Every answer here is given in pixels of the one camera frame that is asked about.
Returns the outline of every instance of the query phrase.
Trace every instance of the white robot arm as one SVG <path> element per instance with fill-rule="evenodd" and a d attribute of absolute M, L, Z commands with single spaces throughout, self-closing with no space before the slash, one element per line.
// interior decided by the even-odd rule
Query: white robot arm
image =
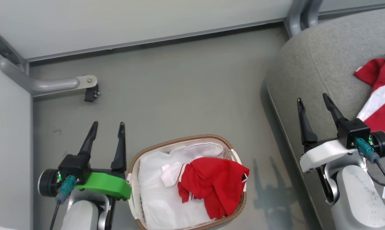
<path fill-rule="evenodd" d="M 61 230 L 111 229 L 109 218 L 113 213 L 109 212 L 114 210 L 113 201 L 113 198 L 101 193 L 74 189 L 69 197 Z"/>
<path fill-rule="evenodd" d="M 374 158 L 385 157 L 385 133 L 371 133 L 360 119 L 347 120 L 327 94 L 323 94 L 323 99 L 336 124 L 337 138 L 318 141 L 299 98 L 299 122 L 305 146 L 301 169 L 319 175 L 337 230 L 385 230 L 385 205 L 367 173 L 366 149 L 358 145 L 365 141 L 364 147 L 378 154 Z"/>

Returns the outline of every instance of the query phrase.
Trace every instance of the green 3d-printed part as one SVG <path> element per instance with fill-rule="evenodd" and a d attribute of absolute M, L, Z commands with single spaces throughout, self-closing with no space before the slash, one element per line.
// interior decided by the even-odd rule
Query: green 3d-printed part
<path fill-rule="evenodd" d="M 78 189 L 88 189 L 115 198 L 130 199 L 132 188 L 126 180 L 101 172 L 92 172 L 84 185 L 76 185 Z"/>

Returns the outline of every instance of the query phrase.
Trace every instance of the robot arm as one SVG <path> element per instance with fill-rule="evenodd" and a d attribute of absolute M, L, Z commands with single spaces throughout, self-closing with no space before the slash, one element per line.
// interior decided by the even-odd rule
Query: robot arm
<path fill-rule="evenodd" d="M 385 230 L 385 205 L 367 173 L 365 159 L 368 154 L 370 161 L 385 157 L 385 133 L 371 133 L 360 119 L 349 121 L 327 94 L 323 94 L 323 99 L 336 125 L 337 138 L 318 140 L 299 98 L 299 123 L 305 146 L 301 169 L 319 175 L 337 230 Z"/>
<path fill-rule="evenodd" d="M 126 151 L 124 123 L 118 131 L 118 145 L 111 169 L 92 169 L 89 164 L 98 122 L 94 122 L 77 155 L 68 154 L 58 169 L 46 169 L 38 180 L 38 192 L 55 197 L 57 207 L 69 197 L 62 230 L 111 230 L 115 204 L 131 196 L 125 180 Z"/>

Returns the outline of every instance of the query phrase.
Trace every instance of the red garment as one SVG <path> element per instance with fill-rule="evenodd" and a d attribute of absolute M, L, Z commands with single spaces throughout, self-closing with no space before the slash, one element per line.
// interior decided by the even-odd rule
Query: red garment
<path fill-rule="evenodd" d="M 183 203 L 204 199 L 211 219 L 229 216 L 237 208 L 249 169 L 232 160 L 202 157 L 181 167 L 178 193 Z"/>
<path fill-rule="evenodd" d="M 377 58 L 359 68 L 354 75 L 373 86 L 372 94 L 357 115 L 373 131 L 385 132 L 385 60 Z"/>

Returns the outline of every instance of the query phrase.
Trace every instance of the gray couch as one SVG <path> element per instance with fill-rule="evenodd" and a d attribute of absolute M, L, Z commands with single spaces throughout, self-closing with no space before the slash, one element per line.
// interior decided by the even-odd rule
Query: gray couch
<path fill-rule="evenodd" d="M 270 68 L 267 86 L 297 164 L 303 146 L 296 99 L 301 97 L 305 103 L 309 122 L 320 140 L 335 137 L 336 127 L 322 93 L 329 93 L 346 118 L 355 118 L 371 87 L 353 73 L 367 61 L 384 54 L 385 9 L 323 22 L 301 32 L 283 47 Z M 380 162 L 385 167 L 385 158 Z M 385 182 L 375 165 L 368 163 L 368 169 Z M 317 173 L 302 176 L 323 229 L 335 229 Z M 382 187 L 375 186 L 382 195 Z"/>

